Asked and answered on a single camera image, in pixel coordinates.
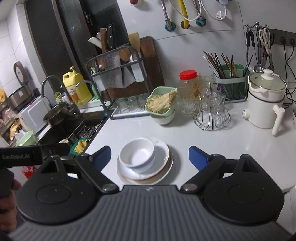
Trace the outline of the person's left hand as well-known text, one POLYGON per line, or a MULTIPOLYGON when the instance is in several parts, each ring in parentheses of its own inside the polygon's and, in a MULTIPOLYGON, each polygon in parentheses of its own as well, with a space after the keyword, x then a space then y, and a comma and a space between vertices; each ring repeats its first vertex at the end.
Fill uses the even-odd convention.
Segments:
POLYGON ((10 194, 7 197, 1 199, 1 216, 0 216, 0 224, 1 231, 3 232, 11 232, 16 229, 17 225, 17 209, 15 202, 15 193, 14 191, 18 191, 21 188, 21 184, 19 181, 14 180, 13 185, 10 191, 10 194))

